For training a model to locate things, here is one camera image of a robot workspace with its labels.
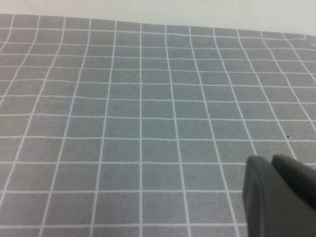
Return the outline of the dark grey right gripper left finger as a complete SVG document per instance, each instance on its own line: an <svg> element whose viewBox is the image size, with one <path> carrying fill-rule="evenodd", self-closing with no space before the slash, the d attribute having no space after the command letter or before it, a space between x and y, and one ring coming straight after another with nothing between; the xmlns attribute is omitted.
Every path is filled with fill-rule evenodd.
<svg viewBox="0 0 316 237"><path fill-rule="evenodd" d="M250 237L314 237L316 206L309 206L261 156L249 156L243 204Z"/></svg>

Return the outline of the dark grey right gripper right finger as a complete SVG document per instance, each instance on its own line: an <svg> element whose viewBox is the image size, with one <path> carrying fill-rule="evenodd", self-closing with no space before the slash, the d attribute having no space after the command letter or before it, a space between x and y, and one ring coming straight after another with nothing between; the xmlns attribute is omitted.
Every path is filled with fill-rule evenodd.
<svg viewBox="0 0 316 237"><path fill-rule="evenodd" d="M274 155L274 169L288 187L309 206L316 205L316 171L285 155Z"/></svg>

